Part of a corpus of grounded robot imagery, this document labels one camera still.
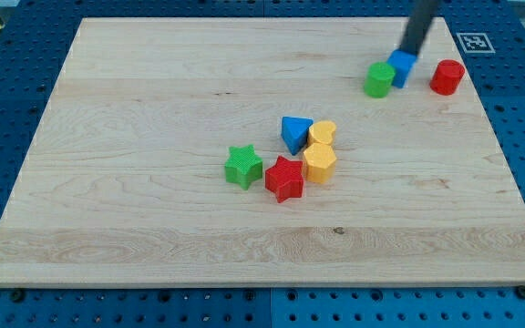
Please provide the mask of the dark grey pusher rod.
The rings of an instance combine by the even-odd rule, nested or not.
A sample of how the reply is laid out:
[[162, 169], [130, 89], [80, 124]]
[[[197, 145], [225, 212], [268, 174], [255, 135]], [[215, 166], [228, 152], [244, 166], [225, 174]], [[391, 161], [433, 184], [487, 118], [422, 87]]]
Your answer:
[[417, 56], [425, 42], [440, 0], [417, 0], [408, 18], [398, 49]]

